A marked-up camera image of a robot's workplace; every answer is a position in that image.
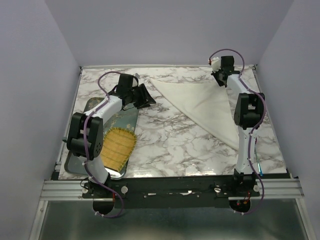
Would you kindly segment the iridescent rainbow spoon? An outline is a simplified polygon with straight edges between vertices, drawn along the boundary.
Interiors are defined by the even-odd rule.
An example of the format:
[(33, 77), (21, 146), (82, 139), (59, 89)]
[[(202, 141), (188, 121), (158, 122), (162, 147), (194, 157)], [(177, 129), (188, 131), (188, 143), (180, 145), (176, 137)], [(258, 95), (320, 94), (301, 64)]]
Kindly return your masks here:
[(256, 149), (254, 149), (254, 154), (255, 154), (255, 159), (256, 159), (257, 166), (258, 166), (259, 175), (262, 177), (264, 174), (263, 174), (263, 171), (261, 168), (260, 159), (258, 157), (258, 153), (257, 153)]

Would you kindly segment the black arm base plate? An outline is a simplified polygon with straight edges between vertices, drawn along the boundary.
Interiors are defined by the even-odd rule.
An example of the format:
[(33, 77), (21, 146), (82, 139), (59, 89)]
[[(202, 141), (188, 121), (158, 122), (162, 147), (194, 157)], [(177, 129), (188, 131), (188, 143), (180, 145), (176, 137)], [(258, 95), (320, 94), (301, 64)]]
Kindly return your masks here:
[(233, 175), (112, 179), (109, 189), (85, 183), (82, 197), (111, 201), (118, 209), (227, 208), (231, 201), (259, 197), (255, 180), (251, 175), (239, 180)]

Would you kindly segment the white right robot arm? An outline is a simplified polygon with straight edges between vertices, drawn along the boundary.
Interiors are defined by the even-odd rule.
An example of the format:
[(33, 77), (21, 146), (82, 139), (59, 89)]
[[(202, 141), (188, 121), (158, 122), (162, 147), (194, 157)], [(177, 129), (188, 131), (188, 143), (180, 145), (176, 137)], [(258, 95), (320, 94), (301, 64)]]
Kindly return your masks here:
[(239, 149), (234, 176), (255, 178), (257, 171), (252, 161), (258, 129), (266, 115), (265, 95), (255, 92), (242, 80), (242, 71), (235, 70), (233, 56), (211, 57), (208, 62), (218, 85), (230, 88), (237, 95), (233, 119), (238, 126)]

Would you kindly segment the cream cloth napkin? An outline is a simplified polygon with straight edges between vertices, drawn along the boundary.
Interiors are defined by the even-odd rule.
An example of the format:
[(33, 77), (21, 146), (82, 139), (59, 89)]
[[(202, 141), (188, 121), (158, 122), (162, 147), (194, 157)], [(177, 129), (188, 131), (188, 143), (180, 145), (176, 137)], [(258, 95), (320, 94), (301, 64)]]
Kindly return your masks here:
[(226, 90), (217, 83), (168, 83), (152, 80), (156, 90), (202, 129), (234, 150), (239, 134)]

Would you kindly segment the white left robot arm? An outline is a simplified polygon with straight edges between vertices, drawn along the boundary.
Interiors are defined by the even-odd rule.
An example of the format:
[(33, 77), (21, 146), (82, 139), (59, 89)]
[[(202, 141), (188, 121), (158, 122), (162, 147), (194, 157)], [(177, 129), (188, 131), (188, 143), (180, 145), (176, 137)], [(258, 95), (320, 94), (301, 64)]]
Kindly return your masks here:
[[(101, 85), (102, 78), (109, 74), (119, 75), (118, 83), (111, 91), (107, 91)], [(139, 83), (136, 75), (109, 71), (98, 78), (97, 85), (104, 92), (104, 99), (91, 110), (72, 115), (66, 146), (74, 156), (81, 158), (88, 179), (95, 183), (93, 191), (104, 198), (111, 191), (111, 185), (107, 182), (110, 175), (101, 157), (104, 124), (127, 105), (132, 104), (139, 110), (150, 107), (156, 101), (146, 86)]]

